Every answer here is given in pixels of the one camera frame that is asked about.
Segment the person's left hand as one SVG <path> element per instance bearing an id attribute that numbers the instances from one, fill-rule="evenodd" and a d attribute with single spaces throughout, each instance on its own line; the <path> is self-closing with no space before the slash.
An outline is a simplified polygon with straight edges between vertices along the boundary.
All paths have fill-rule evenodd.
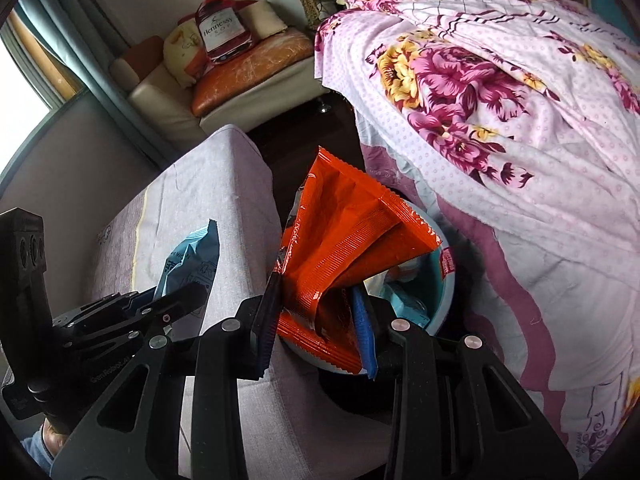
<path id="1" fill-rule="evenodd" d="M 68 439 L 68 435 L 56 430 L 47 418 L 41 426 L 41 437 L 44 448 L 53 458 L 62 450 Z"/>

